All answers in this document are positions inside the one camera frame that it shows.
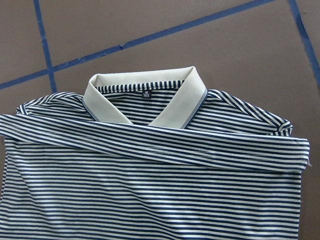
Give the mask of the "navy white striped polo shirt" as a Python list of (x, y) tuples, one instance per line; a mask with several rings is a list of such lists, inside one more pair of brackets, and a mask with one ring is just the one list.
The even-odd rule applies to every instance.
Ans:
[(96, 74), (0, 117), (3, 240), (296, 240), (308, 140), (195, 67)]

